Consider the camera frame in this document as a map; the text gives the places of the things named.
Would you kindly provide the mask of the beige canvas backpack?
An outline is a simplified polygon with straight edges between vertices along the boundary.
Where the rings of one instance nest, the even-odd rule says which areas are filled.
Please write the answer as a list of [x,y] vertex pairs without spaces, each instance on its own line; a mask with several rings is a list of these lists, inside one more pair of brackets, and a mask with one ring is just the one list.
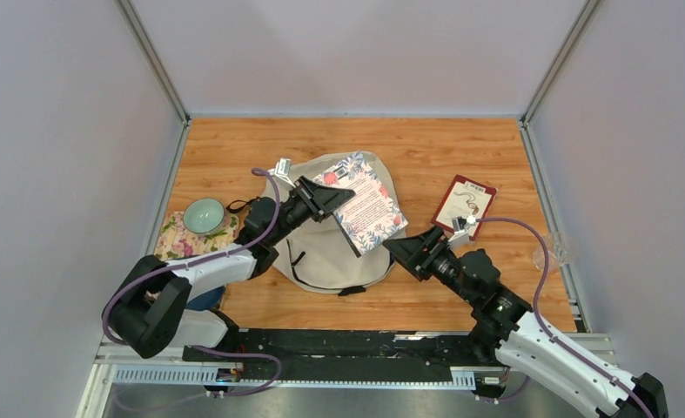
[[[393,178],[382,160],[372,152],[377,168],[384,170],[385,185],[393,186]],[[290,178],[313,178],[326,168],[353,152],[327,154],[297,165],[292,164]],[[291,189],[279,185],[279,196],[288,199]],[[393,268],[393,258],[381,245],[358,258],[343,237],[333,214],[320,223],[306,221],[274,245],[278,256],[272,265],[287,279],[307,291],[336,293],[339,296],[361,293],[382,281]]]

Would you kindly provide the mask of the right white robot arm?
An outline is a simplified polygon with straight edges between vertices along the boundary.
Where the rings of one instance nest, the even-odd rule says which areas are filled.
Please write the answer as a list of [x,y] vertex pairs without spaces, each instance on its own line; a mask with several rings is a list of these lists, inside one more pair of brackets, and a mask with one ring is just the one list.
[[417,280],[437,279],[472,308],[469,352],[482,365],[498,361],[559,396],[585,417],[667,417],[662,383],[635,376],[568,338],[500,281],[483,249],[456,255],[437,226],[383,247]]

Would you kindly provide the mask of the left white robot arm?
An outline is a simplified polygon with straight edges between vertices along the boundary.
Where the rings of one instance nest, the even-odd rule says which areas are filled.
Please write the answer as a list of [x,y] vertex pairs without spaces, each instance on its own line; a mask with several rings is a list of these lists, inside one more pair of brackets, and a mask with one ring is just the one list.
[[282,200],[263,197],[250,204],[236,241],[217,251],[162,261],[146,255],[132,268],[102,312],[104,335],[149,359],[168,347],[205,347],[217,361],[238,352],[232,322],[209,309],[188,305],[197,297],[265,273],[279,253],[275,246],[307,220],[321,222],[351,200],[350,189],[299,177]]

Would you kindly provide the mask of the floral white cover book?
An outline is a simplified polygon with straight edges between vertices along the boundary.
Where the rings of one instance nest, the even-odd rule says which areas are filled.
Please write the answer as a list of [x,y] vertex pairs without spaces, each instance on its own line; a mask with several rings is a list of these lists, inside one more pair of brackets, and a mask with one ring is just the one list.
[[333,218],[356,257],[404,234],[408,220],[394,196],[394,187],[384,184],[384,170],[377,168],[366,153],[349,154],[317,174],[313,181],[354,192],[351,199],[333,211]]

